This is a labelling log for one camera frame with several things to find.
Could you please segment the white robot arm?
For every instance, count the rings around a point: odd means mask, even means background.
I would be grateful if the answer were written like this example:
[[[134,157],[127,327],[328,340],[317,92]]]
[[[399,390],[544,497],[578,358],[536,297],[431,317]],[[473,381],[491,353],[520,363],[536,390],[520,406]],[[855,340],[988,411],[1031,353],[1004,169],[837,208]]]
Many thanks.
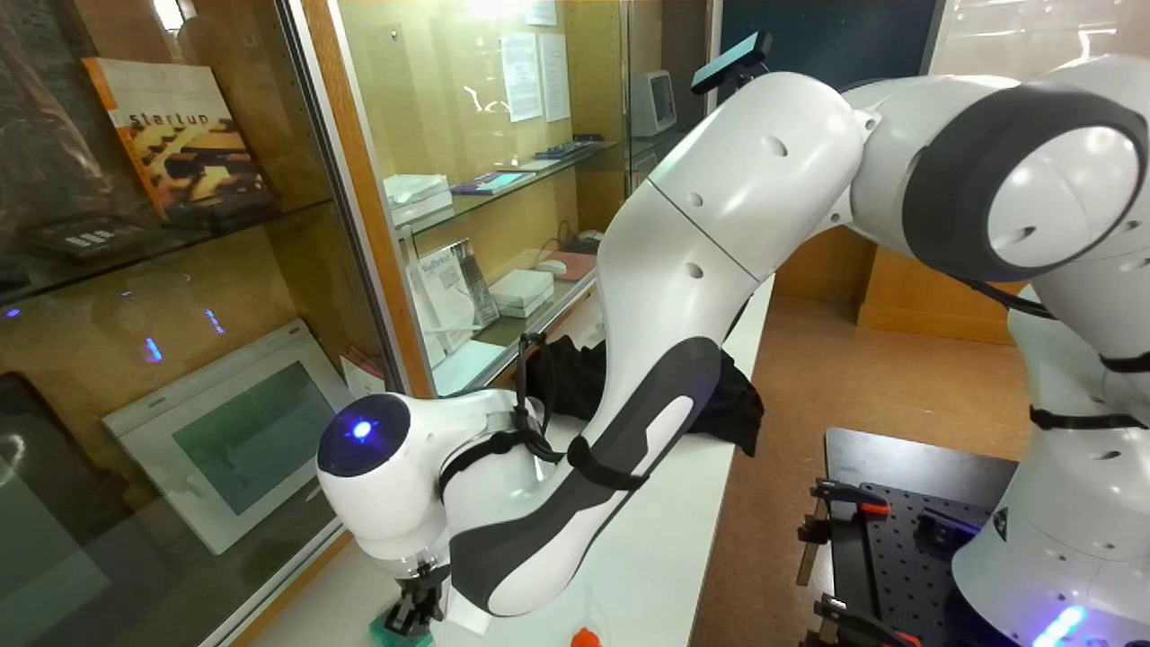
[[[951,553],[1012,647],[1150,647],[1150,61],[837,91],[764,72],[704,115],[596,244],[604,389],[553,447],[505,389],[364,396],[317,481],[365,557],[483,629],[559,596],[701,419],[742,310],[849,231],[999,297],[1031,441]]]

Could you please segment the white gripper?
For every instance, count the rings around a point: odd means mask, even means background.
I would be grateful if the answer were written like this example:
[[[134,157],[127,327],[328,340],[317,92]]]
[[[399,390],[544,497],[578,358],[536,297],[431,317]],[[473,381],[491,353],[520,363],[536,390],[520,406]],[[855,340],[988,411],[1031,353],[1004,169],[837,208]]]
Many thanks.
[[[431,596],[441,594],[445,577],[449,577],[451,563],[431,563],[421,561],[408,575],[399,577],[399,599],[392,605],[392,611],[386,614],[392,629],[429,629],[431,618]]]

